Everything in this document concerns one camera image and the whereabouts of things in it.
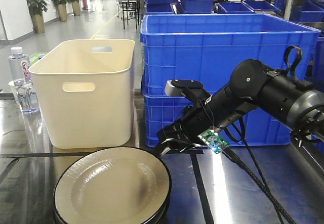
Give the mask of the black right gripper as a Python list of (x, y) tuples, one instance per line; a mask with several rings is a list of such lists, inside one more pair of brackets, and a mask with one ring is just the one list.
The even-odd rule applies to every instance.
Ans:
[(179, 119), (157, 133), (159, 143), (155, 147), (155, 154), (158, 157), (170, 150), (183, 152), (203, 147), (205, 144), (197, 136), (209, 128), (215, 128), (215, 117), (206, 102), (211, 95), (205, 89), (186, 88), (181, 96), (193, 105), (185, 107)]

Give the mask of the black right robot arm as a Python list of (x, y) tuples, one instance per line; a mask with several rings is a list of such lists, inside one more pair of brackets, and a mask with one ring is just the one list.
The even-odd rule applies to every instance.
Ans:
[(169, 80), (165, 92), (184, 96), (192, 105), (158, 132), (154, 147), (158, 156), (205, 146), (206, 131), (217, 135), (257, 108), (288, 127), (293, 142), (308, 142), (310, 135), (323, 141), (323, 92), (309, 81), (298, 80), (295, 66), (273, 69), (248, 59), (235, 67), (229, 82), (213, 95), (198, 81), (180, 79)]

